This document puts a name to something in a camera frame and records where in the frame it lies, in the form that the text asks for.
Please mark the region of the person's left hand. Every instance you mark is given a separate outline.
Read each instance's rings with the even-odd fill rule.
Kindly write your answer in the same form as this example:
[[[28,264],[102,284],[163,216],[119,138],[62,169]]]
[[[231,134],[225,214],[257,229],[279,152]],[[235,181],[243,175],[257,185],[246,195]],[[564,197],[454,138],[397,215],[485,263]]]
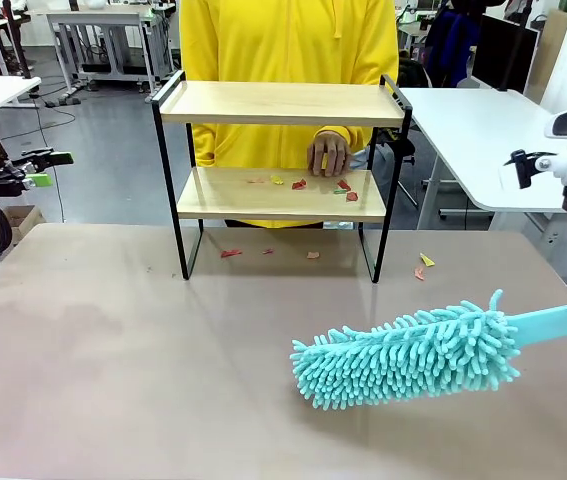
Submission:
[[[314,176],[340,176],[349,171],[350,147],[337,132],[319,132],[307,149],[307,161]]]

